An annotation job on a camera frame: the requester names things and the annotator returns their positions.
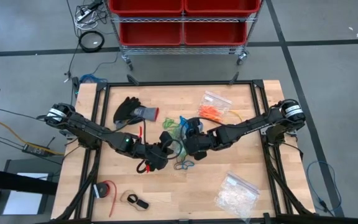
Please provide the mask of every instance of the caster wheel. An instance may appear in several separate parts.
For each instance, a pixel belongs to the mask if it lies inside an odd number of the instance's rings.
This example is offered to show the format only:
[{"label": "caster wheel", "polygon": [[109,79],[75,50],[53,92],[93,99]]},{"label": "caster wheel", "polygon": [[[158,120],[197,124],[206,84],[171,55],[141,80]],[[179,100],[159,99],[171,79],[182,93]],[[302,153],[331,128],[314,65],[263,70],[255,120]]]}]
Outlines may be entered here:
[{"label": "caster wheel", "polygon": [[237,65],[242,65],[244,61],[242,59],[237,59]]}]

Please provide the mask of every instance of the wire shelf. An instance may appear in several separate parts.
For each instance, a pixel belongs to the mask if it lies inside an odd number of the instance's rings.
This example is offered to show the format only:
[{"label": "wire shelf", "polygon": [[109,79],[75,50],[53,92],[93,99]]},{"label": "wire shelf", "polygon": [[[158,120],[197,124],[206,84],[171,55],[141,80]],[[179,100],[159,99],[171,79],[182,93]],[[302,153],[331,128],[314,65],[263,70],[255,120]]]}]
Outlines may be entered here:
[{"label": "wire shelf", "polygon": [[244,46],[219,46],[219,47],[125,47],[122,46],[122,52],[127,55],[168,55],[168,54],[233,54],[241,55],[244,53]]},{"label": "wire shelf", "polygon": [[212,18],[212,17],[115,17],[113,22],[255,22],[253,17],[232,17],[232,18]]}]

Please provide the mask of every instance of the orange pieces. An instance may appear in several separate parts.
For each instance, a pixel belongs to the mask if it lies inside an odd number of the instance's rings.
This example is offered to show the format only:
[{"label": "orange pieces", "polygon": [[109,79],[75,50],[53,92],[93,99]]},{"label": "orange pieces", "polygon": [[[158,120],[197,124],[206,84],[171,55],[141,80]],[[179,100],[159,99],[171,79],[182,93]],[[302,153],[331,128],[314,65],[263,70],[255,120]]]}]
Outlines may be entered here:
[{"label": "orange pieces", "polygon": [[198,114],[203,118],[209,118],[217,122],[222,122],[222,114],[218,109],[211,105],[201,105]]}]

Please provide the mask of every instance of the yellow cable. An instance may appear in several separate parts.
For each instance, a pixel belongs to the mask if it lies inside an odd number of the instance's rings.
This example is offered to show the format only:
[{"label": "yellow cable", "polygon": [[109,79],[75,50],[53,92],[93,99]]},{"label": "yellow cable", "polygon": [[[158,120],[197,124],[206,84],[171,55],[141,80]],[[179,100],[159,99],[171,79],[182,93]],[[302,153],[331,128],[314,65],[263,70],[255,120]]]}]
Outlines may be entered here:
[{"label": "yellow cable", "polygon": [[36,149],[43,149],[43,150],[45,150],[45,151],[47,151],[47,152],[50,152],[50,153],[52,153],[52,154],[55,154],[55,155],[64,156],[63,153],[55,152],[55,151],[50,150],[50,149],[47,149],[47,148],[45,148],[45,147],[37,146],[37,145],[35,145],[35,144],[31,144],[31,143],[29,143],[29,142],[23,140],[22,138],[20,138],[20,136],[18,136],[18,135],[12,130],[12,128],[10,128],[8,125],[6,125],[6,124],[4,124],[4,123],[2,123],[2,122],[0,122],[0,125],[4,126],[6,129],[8,129],[13,135],[15,135],[15,137],[16,137],[18,140],[20,140],[20,141],[23,142],[24,144],[27,144],[27,145],[29,145],[29,146],[32,146],[32,147],[34,147],[34,148],[36,148]]},{"label": "yellow cable", "polygon": [[239,117],[239,118],[240,118],[240,121],[242,122],[242,118],[241,118],[241,116],[239,115],[239,113],[237,113],[237,112],[235,112],[235,111],[232,111],[232,110],[229,110],[229,112],[232,112],[232,113],[234,113],[235,115],[237,115],[237,117]]}]

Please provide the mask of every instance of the plastic bag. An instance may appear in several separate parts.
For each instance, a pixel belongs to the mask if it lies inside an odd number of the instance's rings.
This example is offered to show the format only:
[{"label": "plastic bag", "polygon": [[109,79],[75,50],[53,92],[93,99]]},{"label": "plastic bag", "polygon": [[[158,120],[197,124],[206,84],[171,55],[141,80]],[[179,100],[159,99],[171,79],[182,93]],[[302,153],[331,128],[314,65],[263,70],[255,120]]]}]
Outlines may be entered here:
[{"label": "plastic bag", "polygon": [[222,115],[229,111],[232,101],[210,91],[205,91],[201,99],[198,115],[222,122]]},{"label": "plastic bag", "polygon": [[249,223],[259,198],[259,189],[236,174],[228,172],[215,198],[216,206]]}]

